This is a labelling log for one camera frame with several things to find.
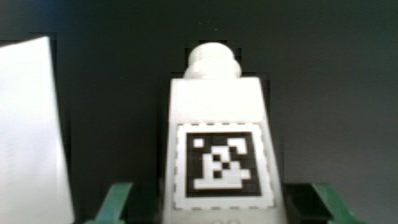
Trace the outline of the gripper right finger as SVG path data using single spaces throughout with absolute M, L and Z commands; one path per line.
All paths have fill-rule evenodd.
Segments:
M 315 184 L 313 188 L 333 216 L 327 224 L 363 224 L 363 220 L 356 217 L 333 186 Z

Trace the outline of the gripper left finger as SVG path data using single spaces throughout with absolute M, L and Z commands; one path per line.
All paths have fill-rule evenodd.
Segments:
M 96 224 L 125 224 L 121 219 L 134 183 L 116 183 L 109 189 L 103 204 L 95 218 Z

